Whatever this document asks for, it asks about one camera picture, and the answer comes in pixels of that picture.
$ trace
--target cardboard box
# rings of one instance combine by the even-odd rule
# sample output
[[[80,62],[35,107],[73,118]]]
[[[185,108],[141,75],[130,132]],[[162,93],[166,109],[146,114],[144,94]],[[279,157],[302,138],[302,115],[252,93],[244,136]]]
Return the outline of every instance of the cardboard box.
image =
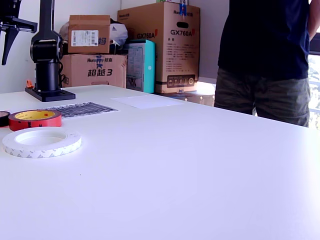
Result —
[[[108,54],[109,15],[71,15],[68,30],[70,54]]]
[[[149,40],[132,40],[123,49],[128,51],[126,88],[153,94],[156,81],[156,44]]]
[[[127,55],[72,54],[61,60],[63,87],[111,85],[126,88]]]
[[[157,93],[195,91],[199,78],[200,9],[160,2],[118,11],[132,39],[148,39],[156,44]]]
[[[181,0],[156,0],[157,3],[162,3],[162,2],[170,2],[170,3],[176,3],[176,4],[180,4]]]

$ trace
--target teal box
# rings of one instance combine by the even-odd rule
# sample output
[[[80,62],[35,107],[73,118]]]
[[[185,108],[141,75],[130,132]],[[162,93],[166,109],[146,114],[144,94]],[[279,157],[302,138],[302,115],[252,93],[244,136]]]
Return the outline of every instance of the teal box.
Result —
[[[149,40],[131,40],[128,51],[126,88],[153,94],[156,81],[156,44]]]

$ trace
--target camouflage pants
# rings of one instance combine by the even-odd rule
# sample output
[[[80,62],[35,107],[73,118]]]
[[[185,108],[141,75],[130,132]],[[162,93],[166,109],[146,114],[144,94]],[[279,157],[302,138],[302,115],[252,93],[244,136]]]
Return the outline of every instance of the camouflage pants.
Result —
[[[214,106],[308,127],[309,79],[276,80],[219,69]]]

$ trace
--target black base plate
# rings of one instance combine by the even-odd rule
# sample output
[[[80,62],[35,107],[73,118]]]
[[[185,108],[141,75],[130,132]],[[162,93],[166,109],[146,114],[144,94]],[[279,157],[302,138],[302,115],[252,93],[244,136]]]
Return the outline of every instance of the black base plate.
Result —
[[[34,89],[26,88],[25,91],[44,103],[63,101],[63,100],[72,100],[76,98],[76,95],[74,93],[71,93],[65,90],[38,92]]]

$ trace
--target window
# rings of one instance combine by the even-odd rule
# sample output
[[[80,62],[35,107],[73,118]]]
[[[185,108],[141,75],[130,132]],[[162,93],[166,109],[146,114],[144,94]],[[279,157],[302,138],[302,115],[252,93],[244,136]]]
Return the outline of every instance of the window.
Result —
[[[309,81],[311,91],[310,128],[320,130],[320,28],[310,43]]]

